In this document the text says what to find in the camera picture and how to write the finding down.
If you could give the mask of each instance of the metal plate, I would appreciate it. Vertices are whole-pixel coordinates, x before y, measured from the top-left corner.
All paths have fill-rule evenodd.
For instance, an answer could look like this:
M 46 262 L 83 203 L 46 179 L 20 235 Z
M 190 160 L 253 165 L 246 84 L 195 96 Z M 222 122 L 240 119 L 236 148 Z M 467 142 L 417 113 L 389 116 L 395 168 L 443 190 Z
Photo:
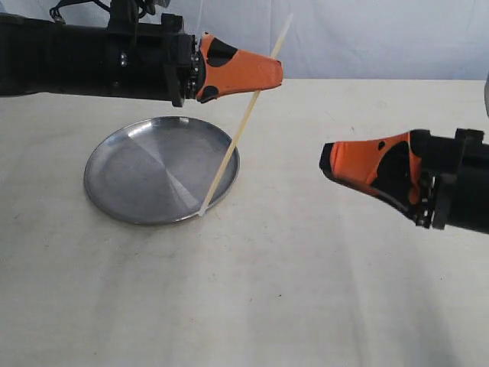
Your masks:
M 198 119 L 160 117 L 129 125 L 105 139 L 85 169 L 92 202 L 115 219 L 168 224 L 198 214 L 231 144 L 223 130 Z M 239 171 L 236 148 L 209 208 Z

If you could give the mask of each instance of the table surface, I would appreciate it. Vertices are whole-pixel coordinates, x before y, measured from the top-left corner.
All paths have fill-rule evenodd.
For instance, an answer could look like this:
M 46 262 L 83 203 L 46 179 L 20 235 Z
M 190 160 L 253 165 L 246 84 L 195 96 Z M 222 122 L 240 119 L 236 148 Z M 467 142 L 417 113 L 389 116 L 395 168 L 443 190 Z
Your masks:
M 122 224 L 86 199 L 96 145 L 161 115 L 233 135 L 250 99 L 0 99 L 0 365 L 486 366 L 489 236 L 416 228 L 326 180 L 328 141 L 486 129 L 483 82 L 286 80 L 263 92 L 230 194 Z

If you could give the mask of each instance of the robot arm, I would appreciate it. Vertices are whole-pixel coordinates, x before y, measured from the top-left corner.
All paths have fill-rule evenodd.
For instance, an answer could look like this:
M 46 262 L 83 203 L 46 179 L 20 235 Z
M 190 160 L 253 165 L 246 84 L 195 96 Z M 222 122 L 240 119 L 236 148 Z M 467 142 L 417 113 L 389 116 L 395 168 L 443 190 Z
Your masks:
M 283 68 L 270 57 L 238 50 L 205 33 L 199 44 L 183 18 L 163 14 L 153 0 L 112 0 L 106 28 L 66 25 L 60 7 L 92 0 L 62 0 L 55 20 L 0 15 L 0 96 L 58 93 L 206 103 L 221 96 L 281 85 Z

